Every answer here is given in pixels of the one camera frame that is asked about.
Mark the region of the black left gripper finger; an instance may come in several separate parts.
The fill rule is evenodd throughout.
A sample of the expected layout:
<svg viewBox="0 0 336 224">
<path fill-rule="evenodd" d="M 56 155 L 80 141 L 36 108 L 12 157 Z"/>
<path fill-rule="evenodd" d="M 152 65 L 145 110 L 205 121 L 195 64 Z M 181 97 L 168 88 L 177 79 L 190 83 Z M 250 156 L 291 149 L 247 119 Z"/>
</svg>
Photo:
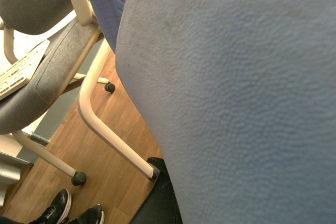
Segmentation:
<svg viewBox="0 0 336 224">
<path fill-rule="evenodd" d="M 162 158 L 149 157 L 148 163 L 159 170 L 154 186 L 130 223 L 182 223 L 165 162 Z"/>
</svg>

